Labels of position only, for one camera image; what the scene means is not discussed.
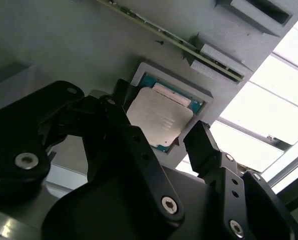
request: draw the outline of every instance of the black plastic part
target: black plastic part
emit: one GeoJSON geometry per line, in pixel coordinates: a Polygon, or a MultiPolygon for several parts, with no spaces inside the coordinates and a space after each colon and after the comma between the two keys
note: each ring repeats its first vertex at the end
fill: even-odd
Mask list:
{"type": "Polygon", "coordinates": [[[126,189],[121,178],[112,175],[105,181],[89,182],[60,199],[45,219],[43,239],[214,239],[213,234],[205,238],[205,225],[209,221],[206,208],[212,202],[212,189],[196,177],[187,176],[167,167],[163,167],[163,170],[186,210],[183,224],[169,237],[163,236],[164,229],[162,229],[158,236],[150,238],[152,237],[150,232],[155,231],[156,223],[146,215],[147,211],[141,205],[141,197],[136,197],[134,200],[138,204],[132,206],[125,198],[129,191],[134,191],[136,195],[135,187],[129,185],[126,189]],[[133,215],[129,212],[130,208],[139,213],[138,219],[133,219],[133,215]],[[139,232],[137,223],[146,226],[147,236],[139,232]]]}
{"type": "Polygon", "coordinates": [[[0,109],[0,201],[24,199],[40,189],[50,169],[41,139],[47,138],[50,128],[39,128],[83,96],[73,84],[58,81],[0,109]],[[38,165],[30,170],[16,166],[21,153],[35,154],[38,165]]]}
{"type": "Polygon", "coordinates": [[[298,179],[279,192],[277,196],[290,212],[298,209],[298,179]]]}
{"type": "MultiPolygon", "coordinates": [[[[130,125],[122,106],[111,96],[102,96],[93,111],[102,116],[103,122],[98,122],[89,131],[89,136],[96,136],[98,129],[105,134],[100,135],[98,145],[93,145],[90,138],[84,137],[88,181],[105,184],[109,179],[118,177],[128,213],[141,238],[170,236],[183,223],[184,209],[141,129],[130,125]],[[168,213],[162,206],[161,200],[165,196],[177,203],[175,214],[168,213]],[[143,215],[146,220],[139,220],[143,215]]],[[[51,216],[55,215],[53,212],[59,212],[60,216],[64,214],[67,209],[63,201],[61,199],[51,209],[51,216]]],[[[73,204],[78,206],[80,201],[75,201],[73,204]]],[[[50,227],[48,219],[45,223],[47,229],[50,227]]]]}
{"type": "MultiPolygon", "coordinates": [[[[237,162],[220,152],[210,132],[210,127],[198,121],[184,139],[192,169],[199,178],[215,190],[214,201],[210,205],[208,216],[219,230],[214,239],[241,239],[230,228],[234,220],[243,229],[242,239],[249,239],[249,228],[244,199],[243,180],[237,175],[237,162]]],[[[213,231],[212,224],[207,226],[213,231]]]]}
{"type": "Polygon", "coordinates": [[[208,126],[198,121],[183,140],[189,154],[192,170],[196,173],[203,172],[207,159],[216,156],[220,150],[208,126]]]}
{"type": "Polygon", "coordinates": [[[119,79],[112,93],[112,97],[123,107],[128,94],[129,86],[130,84],[127,81],[119,79]]]}
{"type": "Polygon", "coordinates": [[[290,215],[266,181],[247,171],[242,179],[249,227],[259,240],[298,240],[298,223],[290,215]]]}

